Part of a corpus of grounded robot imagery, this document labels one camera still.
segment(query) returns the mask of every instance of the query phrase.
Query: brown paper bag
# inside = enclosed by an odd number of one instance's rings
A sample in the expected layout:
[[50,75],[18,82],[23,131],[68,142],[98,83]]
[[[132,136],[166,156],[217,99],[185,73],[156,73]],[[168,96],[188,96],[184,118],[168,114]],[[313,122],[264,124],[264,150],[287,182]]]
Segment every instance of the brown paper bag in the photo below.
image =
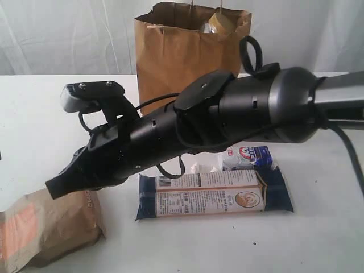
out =
[[[238,74],[239,40],[249,35],[251,13],[221,9],[237,26],[235,32],[200,33],[200,27],[219,8],[161,2],[135,18],[136,71],[140,103],[168,93],[179,93],[192,81],[216,69]],[[143,108],[143,114],[166,104]]]
[[46,189],[25,195],[0,212],[0,272],[45,266],[105,235],[96,192],[53,200]]

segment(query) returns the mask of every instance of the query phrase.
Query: orange label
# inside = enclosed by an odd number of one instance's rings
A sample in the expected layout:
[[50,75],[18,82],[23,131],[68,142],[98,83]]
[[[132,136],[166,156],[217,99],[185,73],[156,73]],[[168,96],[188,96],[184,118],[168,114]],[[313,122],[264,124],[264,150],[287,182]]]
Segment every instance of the orange label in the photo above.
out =
[[37,219],[34,204],[8,219],[0,226],[0,259],[9,259],[27,246],[37,234]]

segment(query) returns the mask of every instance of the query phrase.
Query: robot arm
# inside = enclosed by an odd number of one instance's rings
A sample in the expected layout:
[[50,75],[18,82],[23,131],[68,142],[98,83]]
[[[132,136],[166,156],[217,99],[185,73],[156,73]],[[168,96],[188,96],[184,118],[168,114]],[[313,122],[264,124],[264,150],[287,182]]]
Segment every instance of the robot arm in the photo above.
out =
[[51,196],[118,185],[184,153],[220,152],[242,140],[301,143],[322,127],[364,129],[364,72],[317,78],[299,67],[264,68],[243,78],[208,73],[144,117],[116,82],[67,85],[66,111],[82,120],[102,110],[108,123],[89,130],[89,143],[46,182]]

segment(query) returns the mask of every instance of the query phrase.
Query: white curtain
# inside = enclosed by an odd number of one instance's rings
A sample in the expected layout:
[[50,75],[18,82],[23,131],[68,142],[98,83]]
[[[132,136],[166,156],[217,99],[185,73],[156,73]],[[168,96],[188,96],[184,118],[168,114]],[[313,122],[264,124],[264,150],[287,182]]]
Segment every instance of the white curtain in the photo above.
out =
[[[157,2],[0,0],[0,75],[134,74],[134,18]],[[224,7],[252,12],[264,63],[364,70],[363,0],[224,0]]]

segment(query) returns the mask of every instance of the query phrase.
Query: table surface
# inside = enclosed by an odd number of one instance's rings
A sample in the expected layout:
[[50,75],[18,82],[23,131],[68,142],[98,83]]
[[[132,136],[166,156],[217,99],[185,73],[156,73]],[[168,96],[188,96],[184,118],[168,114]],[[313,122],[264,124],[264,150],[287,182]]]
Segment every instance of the table surface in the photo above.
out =
[[[77,114],[63,112],[59,95],[67,83],[101,80],[122,84],[138,104],[135,75],[0,77],[0,210],[44,188],[87,143]],[[86,121],[93,126],[103,119],[92,114]],[[363,132],[347,132],[363,162]],[[320,130],[303,144],[268,146],[286,177],[295,213],[135,222],[134,175],[98,192],[107,240],[23,272],[364,272],[364,199],[338,136]],[[195,162],[217,164],[208,153],[183,160],[187,170]],[[177,159],[163,165],[179,170]],[[155,167],[143,173],[159,175]]]

